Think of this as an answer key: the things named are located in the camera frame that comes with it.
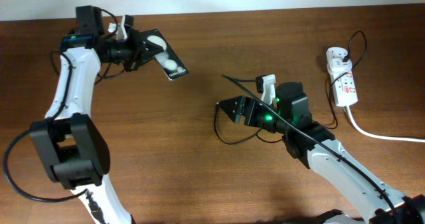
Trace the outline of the white power strip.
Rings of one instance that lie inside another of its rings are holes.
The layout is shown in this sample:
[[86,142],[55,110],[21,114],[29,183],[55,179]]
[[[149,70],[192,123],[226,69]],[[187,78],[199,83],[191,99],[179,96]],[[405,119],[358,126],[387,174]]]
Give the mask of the white power strip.
[[327,49],[326,52],[327,71],[330,75],[331,82],[333,83],[333,95],[335,104],[338,107],[351,106],[358,102],[353,73],[348,71],[331,74],[329,71],[329,62],[333,58],[340,58],[343,60],[347,56],[347,53],[348,51],[341,47],[331,47]]

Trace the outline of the black smartphone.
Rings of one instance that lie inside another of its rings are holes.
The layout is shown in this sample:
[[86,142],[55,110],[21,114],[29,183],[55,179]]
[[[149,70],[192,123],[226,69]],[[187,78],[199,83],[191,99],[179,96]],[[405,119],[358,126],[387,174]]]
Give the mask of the black smartphone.
[[161,65],[161,68],[167,75],[169,80],[177,80],[189,74],[189,71],[171,48],[171,45],[166,41],[165,37],[154,29],[146,31],[143,35],[143,40],[146,43],[159,45],[163,51],[154,56],[154,59]]

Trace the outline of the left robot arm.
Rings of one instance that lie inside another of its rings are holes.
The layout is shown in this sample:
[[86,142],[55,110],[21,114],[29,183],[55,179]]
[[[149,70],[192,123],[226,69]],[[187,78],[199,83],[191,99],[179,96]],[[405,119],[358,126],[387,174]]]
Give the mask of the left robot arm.
[[63,37],[58,86],[44,120],[31,124],[31,139],[47,176],[82,201],[96,223],[133,223],[109,177],[110,151],[90,113],[95,79],[104,62],[137,70],[167,48],[157,30],[137,31],[130,16],[109,34],[103,9],[76,8],[77,28]]

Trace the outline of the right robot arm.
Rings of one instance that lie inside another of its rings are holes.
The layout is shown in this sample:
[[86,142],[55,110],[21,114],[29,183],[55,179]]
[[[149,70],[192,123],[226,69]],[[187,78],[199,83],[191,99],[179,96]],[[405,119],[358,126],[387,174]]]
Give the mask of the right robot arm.
[[275,89],[276,106],[254,97],[237,96],[216,104],[237,123],[280,133],[292,158],[326,179],[358,211],[364,223],[423,223],[424,196],[408,197],[362,166],[342,143],[313,120],[300,82]]

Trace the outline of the white charger plug adapter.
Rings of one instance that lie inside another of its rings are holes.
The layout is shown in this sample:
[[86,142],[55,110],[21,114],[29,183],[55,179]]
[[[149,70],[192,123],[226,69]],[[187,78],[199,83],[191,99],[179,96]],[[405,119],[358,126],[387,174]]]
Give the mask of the white charger plug adapter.
[[329,62],[329,71],[331,74],[348,72],[352,69],[352,62],[350,60],[344,62],[340,58],[333,58]]

